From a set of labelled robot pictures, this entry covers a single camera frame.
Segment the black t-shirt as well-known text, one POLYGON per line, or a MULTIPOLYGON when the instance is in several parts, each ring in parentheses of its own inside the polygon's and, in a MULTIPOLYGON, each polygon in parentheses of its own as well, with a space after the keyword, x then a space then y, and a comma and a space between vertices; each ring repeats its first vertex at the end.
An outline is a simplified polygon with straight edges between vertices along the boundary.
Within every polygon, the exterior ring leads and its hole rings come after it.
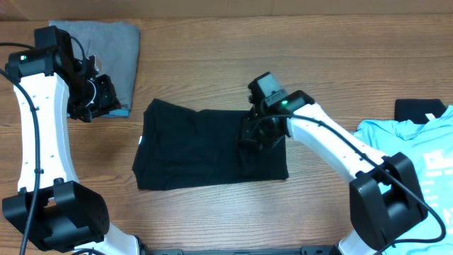
POLYGON ((132 170, 140 190, 285 180, 286 144, 261 151, 239 141, 244 110, 195 111, 155 98, 144 112, 132 170))

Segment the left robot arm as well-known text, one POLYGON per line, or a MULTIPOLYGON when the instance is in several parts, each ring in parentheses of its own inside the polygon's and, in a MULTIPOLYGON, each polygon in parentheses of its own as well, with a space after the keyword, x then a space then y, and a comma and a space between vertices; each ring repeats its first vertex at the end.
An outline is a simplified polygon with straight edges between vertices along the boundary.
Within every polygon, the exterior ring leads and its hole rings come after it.
POLYGON ((75 58, 77 39, 54 26, 34 32, 1 74, 12 84, 21 114, 22 167, 4 217, 22 245, 73 254, 145 254, 139 237, 111 221, 103 197, 80 184, 71 159, 67 121, 85 123, 120 107, 110 77, 92 56, 75 58))

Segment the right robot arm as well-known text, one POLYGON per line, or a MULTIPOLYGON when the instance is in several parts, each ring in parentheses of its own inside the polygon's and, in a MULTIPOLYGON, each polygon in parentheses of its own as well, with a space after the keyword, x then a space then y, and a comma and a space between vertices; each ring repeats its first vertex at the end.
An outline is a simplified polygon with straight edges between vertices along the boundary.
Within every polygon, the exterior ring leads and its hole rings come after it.
POLYGON ((243 119, 241 143, 264 150, 288 136, 322 158, 349 186, 352 232, 333 246, 304 254, 375 254, 428 216, 412 161, 389 157, 361 142, 301 90, 286 92, 266 72, 249 85, 252 104, 243 119))

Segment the folded blue jeans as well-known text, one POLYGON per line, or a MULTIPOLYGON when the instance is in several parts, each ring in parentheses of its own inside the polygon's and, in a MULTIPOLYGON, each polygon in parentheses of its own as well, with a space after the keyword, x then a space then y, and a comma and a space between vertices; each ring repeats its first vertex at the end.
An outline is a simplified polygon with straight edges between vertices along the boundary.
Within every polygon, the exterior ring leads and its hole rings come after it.
POLYGON ((127 118, 130 115, 130 111, 128 109, 115 109, 115 110, 90 110, 90 109, 81 109, 79 111, 72 111, 67 113, 68 118, 72 119, 94 119, 98 117, 106 117, 106 118, 127 118))

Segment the folded grey shorts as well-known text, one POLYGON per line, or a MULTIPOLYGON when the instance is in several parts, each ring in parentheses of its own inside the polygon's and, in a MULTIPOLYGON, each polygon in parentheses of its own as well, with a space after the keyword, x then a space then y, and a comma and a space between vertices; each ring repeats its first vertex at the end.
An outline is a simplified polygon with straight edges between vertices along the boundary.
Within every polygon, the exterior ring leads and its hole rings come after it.
POLYGON ((80 58, 84 50, 88 57, 95 55, 101 59, 101 74, 110 77, 121 109, 131 111, 139 57, 139 28, 126 22, 51 20, 49 25, 78 39, 81 44, 73 44, 75 57, 80 58))

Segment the folded black garment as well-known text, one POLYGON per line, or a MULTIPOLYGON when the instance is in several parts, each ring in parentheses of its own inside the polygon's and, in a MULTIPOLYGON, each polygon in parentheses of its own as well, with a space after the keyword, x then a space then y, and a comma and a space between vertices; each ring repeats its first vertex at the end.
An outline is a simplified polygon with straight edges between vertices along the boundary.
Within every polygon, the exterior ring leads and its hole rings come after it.
POLYGON ((397 99, 395 101, 394 119, 402 122, 410 120, 415 124, 426 124, 439 118, 447 107, 440 99, 397 99))

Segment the light blue t-shirt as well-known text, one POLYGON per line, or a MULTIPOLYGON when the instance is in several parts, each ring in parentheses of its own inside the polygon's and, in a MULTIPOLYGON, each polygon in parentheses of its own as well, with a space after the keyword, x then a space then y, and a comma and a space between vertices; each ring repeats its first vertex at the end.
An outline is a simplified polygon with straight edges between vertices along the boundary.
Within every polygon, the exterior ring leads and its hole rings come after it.
POLYGON ((414 164, 425 202, 442 218, 447 235, 433 244, 402 243, 385 253, 452 253, 452 106, 426 124, 410 120, 364 120, 353 135, 365 144, 392 156, 405 154, 414 164))

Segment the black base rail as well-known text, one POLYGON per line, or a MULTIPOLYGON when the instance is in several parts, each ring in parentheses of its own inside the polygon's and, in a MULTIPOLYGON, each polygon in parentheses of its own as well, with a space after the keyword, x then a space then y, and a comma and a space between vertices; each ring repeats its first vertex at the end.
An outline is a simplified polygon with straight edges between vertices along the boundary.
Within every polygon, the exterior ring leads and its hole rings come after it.
POLYGON ((150 249, 151 255, 336 255, 340 254, 333 245, 302 246, 293 249, 230 249, 187 251, 182 249, 150 249))

